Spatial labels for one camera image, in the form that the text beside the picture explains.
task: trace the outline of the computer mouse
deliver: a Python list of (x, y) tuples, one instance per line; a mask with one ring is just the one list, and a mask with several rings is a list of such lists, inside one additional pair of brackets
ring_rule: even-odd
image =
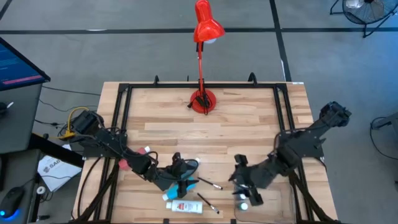
[(8, 191), (0, 203), (0, 217), (9, 218), (15, 214), (24, 194), (24, 187), (14, 187)]

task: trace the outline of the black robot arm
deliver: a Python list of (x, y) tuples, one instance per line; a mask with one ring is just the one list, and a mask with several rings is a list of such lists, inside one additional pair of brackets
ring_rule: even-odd
[(263, 162), (247, 166), (245, 155), (235, 155), (235, 171), (229, 178), (240, 190), (249, 194), (253, 206), (263, 204), (256, 188), (267, 188), (275, 177), (291, 175), (301, 164), (303, 157), (323, 157), (322, 135), (330, 128), (346, 126), (351, 113), (337, 102), (325, 105), (320, 112), (319, 119), (310, 127), (279, 133), (277, 147), (268, 154)]
[(185, 178), (181, 176), (186, 172), (194, 173), (196, 168), (187, 164), (179, 152), (174, 154), (171, 165), (157, 167), (156, 152), (142, 155), (132, 151), (126, 146), (127, 134), (124, 131), (112, 131), (115, 129), (105, 128), (102, 117), (92, 111), (82, 112), (72, 123), (72, 131), (81, 138), (80, 144), (83, 147), (96, 145), (106, 151), (111, 151), (114, 157), (125, 159), (134, 173), (144, 180), (153, 182), (161, 191), (167, 190), (174, 182), (177, 182), (181, 186), (178, 197), (182, 198), (187, 194), (186, 188), (194, 183), (186, 182), (189, 175)]

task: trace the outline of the red desk lamp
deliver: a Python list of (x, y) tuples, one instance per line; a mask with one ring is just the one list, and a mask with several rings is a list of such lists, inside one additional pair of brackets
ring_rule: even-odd
[(217, 38), (224, 35), (225, 31), (221, 24), (213, 19), (210, 3), (207, 0), (198, 0), (195, 4), (195, 11), (198, 25), (193, 32), (193, 41), (197, 43), (200, 89), (192, 94), (191, 103), (188, 107), (192, 107), (198, 113), (208, 114), (216, 106), (216, 96), (210, 90), (205, 90), (203, 86), (204, 81), (201, 69), (203, 43), (213, 43)]

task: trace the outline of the white paper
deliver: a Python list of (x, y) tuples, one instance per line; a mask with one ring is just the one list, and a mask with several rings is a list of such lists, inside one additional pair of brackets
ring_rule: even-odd
[[(63, 145), (62, 147), (71, 150), (69, 144)], [(49, 190), (51, 192), (54, 192), (58, 190), (61, 186), (63, 186), (66, 182), (68, 182), (70, 178), (56, 179), (53, 177), (73, 177), (81, 172), (81, 168), (67, 164), (66, 162), (62, 162), (61, 160), (53, 158), (51, 156), (44, 156), (43, 159), (41, 159), (39, 162), (37, 172), (40, 174), (40, 176), (42, 176)]]

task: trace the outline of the computer monitor screen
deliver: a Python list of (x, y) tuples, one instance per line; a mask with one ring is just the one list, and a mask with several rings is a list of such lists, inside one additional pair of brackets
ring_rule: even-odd
[(0, 91), (49, 81), (50, 77), (0, 38)]

